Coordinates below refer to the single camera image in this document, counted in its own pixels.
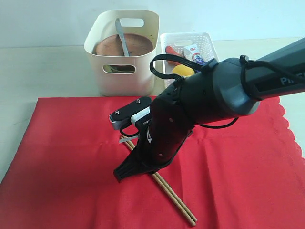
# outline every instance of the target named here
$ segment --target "spoon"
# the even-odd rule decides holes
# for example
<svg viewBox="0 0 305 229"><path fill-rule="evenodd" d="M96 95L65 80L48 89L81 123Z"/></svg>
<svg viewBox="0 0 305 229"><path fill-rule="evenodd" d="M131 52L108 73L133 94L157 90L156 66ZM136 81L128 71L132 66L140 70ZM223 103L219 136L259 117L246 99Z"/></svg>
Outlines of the spoon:
<svg viewBox="0 0 305 229"><path fill-rule="evenodd" d="M118 19L118 18L115 20L115 28L116 28L116 31L118 32L118 35L119 35L119 37L121 39L121 42L122 42L124 56L129 56L126 41L125 41L125 38L124 38L122 25L121 25L120 19Z"/></svg>

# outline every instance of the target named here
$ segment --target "white plastic bin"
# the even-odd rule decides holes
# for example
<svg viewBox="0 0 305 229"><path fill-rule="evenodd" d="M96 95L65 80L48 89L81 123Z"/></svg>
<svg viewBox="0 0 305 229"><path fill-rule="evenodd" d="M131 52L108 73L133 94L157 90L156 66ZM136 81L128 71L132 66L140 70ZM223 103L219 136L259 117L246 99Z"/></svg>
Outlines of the white plastic bin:
<svg viewBox="0 0 305 229"><path fill-rule="evenodd" d="M163 33L161 36L161 52L165 53L166 46L172 46L176 52L182 54L183 47L191 44L197 44L200 54L205 61L215 58L219 61L211 37L206 32L178 32ZM174 65L162 62L164 74L170 74ZM164 80L165 87L168 87L174 79Z"/></svg>
<svg viewBox="0 0 305 229"><path fill-rule="evenodd" d="M135 33L148 38L153 50L142 56L100 56L94 54L95 46L102 40L116 35L115 20L142 19L144 25L122 27L124 33ZM84 43L89 62L95 72L103 96L146 96L153 90L155 76L149 64L156 55L159 37L159 16L149 10L110 10L98 16ZM133 73L109 73L104 66L132 65Z"/></svg>

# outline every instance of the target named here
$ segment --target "red cloth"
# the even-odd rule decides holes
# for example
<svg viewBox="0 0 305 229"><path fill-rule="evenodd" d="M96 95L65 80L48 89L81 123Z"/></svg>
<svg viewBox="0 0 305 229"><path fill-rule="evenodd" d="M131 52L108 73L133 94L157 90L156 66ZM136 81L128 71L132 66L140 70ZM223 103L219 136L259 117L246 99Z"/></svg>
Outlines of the red cloth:
<svg viewBox="0 0 305 229"><path fill-rule="evenodd" d="M0 228L189 228L149 175L112 174L129 151L108 115L135 99L39 99L0 187ZM196 127L160 171L197 228L305 228L305 161L284 113L273 98L229 128Z"/></svg>

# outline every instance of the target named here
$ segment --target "chopstick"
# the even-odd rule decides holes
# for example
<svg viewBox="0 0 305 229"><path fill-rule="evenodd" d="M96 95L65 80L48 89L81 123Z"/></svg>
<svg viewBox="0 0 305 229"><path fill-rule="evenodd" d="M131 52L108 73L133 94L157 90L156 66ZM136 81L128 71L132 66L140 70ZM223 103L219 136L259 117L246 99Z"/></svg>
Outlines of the chopstick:
<svg viewBox="0 0 305 229"><path fill-rule="evenodd" d="M124 143L130 150L133 150L135 148L135 145L132 143L132 141L127 141ZM173 203L177 206L177 208L182 212L182 214L186 217L186 219L190 222L190 224L193 227L196 226L197 218L183 203L183 201L178 197L178 195L174 192L174 190L170 187L170 185L164 180L164 178L158 172L152 174L152 177L158 183L158 185L163 189L163 191L168 195L168 197L173 201Z"/></svg>

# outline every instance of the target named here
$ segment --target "lemon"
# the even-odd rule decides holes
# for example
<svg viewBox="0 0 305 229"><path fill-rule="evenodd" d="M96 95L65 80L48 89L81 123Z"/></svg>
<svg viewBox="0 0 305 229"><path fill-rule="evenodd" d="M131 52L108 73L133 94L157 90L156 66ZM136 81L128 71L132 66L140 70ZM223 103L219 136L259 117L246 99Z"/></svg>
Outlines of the lemon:
<svg viewBox="0 0 305 229"><path fill-rule="evenodd" d="M184 76L184 77L189 77L189 76L195 74L195 72L192 68L187 67L183 64L179 64L179 65L175 66L172 70L172 73L180 75L180 76Z"/></svg>

